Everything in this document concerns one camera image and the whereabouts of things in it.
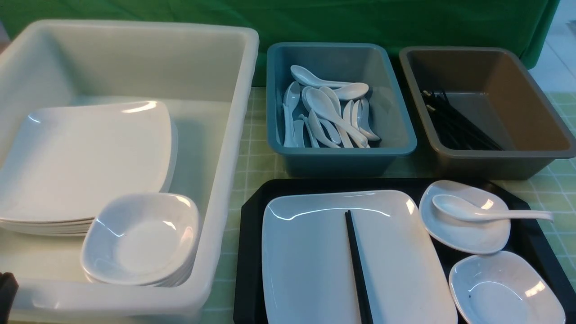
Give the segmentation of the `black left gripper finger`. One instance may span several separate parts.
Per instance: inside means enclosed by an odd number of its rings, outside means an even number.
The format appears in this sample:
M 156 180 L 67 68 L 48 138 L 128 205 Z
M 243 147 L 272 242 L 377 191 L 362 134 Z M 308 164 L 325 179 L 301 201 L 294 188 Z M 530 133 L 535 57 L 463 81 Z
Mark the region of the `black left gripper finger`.
M 7 324 L 19 284 L 13 273 L 0 274 L 0 323 Z

